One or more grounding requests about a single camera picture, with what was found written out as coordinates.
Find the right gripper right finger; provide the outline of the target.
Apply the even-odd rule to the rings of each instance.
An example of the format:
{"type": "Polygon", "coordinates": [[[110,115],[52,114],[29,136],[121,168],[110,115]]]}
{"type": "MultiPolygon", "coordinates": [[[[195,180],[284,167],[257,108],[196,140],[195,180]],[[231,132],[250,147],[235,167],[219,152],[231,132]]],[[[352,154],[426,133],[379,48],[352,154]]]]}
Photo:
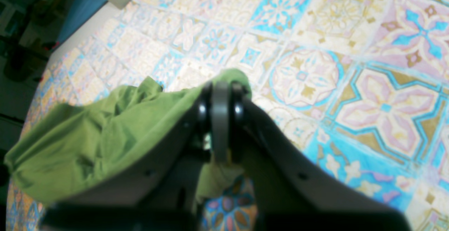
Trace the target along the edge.
{"type": "Polygon", "coordinates": [[[257,231],[409,231],[404,215],[332,178],[298,151],[237,82],[230,159],[254,184],[257,231]]]}

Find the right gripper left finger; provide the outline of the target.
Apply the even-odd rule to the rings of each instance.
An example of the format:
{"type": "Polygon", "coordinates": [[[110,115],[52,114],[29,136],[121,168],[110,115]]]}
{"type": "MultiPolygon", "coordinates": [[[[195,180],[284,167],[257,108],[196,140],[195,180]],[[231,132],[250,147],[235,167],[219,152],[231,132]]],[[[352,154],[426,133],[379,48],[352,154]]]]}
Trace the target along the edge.
{"type": "Polygon", "coordinates": [[[197,231],[195,194],[210,162],[212,82],[154,148],[132,166],[49,207],[40,231],[197,231]]]}

